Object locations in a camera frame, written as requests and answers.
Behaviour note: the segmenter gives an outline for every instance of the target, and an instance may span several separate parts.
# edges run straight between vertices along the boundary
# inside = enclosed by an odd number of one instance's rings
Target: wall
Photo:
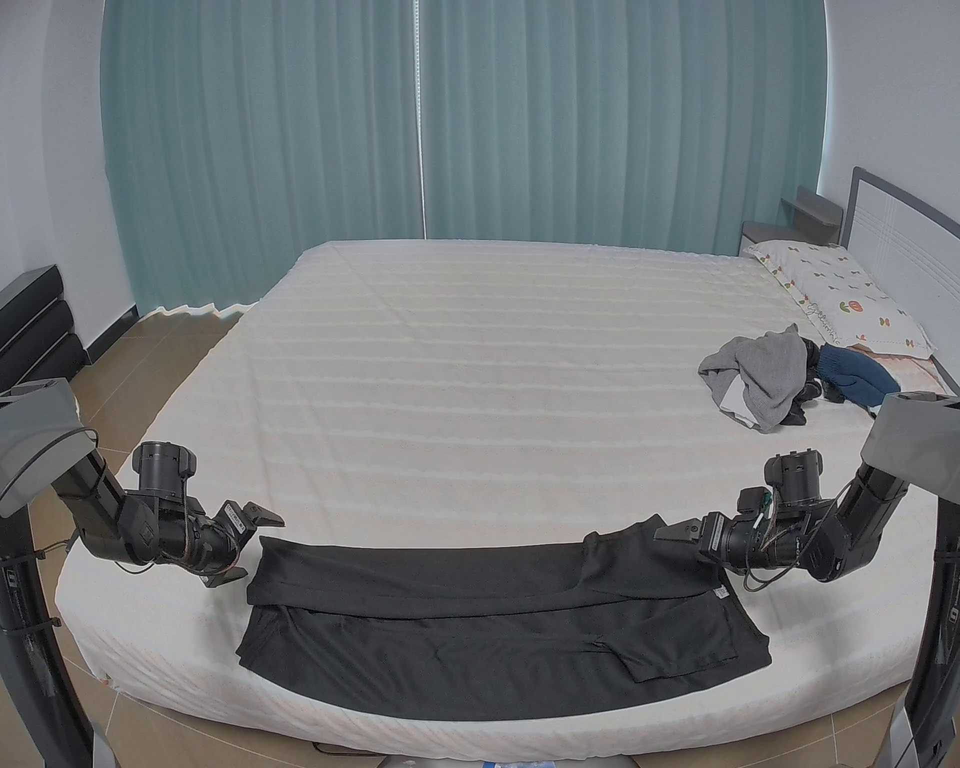
[[[103,0],[0,2],[0,285],[57,264],[88,346],[133,306],[100,122]]]
[[[827,0],[827,37],[821,194],[861,165],[960,221],[960,3]]]

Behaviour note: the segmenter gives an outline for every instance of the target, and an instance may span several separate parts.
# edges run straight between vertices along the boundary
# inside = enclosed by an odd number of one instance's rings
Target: floor
[[[154,315],[135,325],[71,382],[84,423],[100,433],[101,450],[116,471],[138,445],[167,398],[238,319],[234,315]],[[73,531],[66,508],[52,491],[31,508],[37,548]],[[63,550],[41,561],[47,602],[63,565]],[[374,768],[376,757],[326,756],[306,741],[236,728],[142,704],[117,694],[87,670],[66,627],[57,629],[74,686],[92,720],[107,730],[125,768]],[[898,685],[861,704],[809,723],[756,738],[675,753],[635,756],[640,768],[827,768],[837,762],[869,766],[890,720]],[[39,755],[0,687],[0,745],[7,768],[35,768]],[[960,766],[960,748],[943,763]]]

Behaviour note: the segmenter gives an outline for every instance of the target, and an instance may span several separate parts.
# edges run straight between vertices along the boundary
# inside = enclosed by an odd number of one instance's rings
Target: bed sheet
[[[201,362],[146,437],[198,457],[189,491],[280,513],[269,535],[349,546],[580,540],[653,513],[719,509],[778,452],[818,448],[824,494],[871,426],[818,400],[761,435],[721,414],[697,365],[732,336],[797,323],[753,259],[465,241],[330,243]],[[136,487],[129,466],[120,473]],[[738,589],[773,663],[637,708],[519,722],[423,722],[303,698],[241,668],[246,581],[140,576],[74,547],[57,605],[91,670],[132,696],[299,738],[422,757],[641,754],[788,727],[907,679],[924,623],[935,499],[912,489],[875,560],[833,584],[792,572]],[[251,574],[258,539],[240,564]]]

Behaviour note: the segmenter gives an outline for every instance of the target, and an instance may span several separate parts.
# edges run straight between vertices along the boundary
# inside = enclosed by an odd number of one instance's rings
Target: white headboard
[[[934,359],[960,381],[960,224],[889,181],[853,169],[845,246],[937,347]]]

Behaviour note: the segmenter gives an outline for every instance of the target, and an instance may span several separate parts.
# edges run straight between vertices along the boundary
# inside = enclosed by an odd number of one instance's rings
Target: curtain
[[[107,0],[107,173],[141,312],[422,237],[411,0]]]
[[[822,0],[420,0],[429,237],[737,253],[816,188]]]

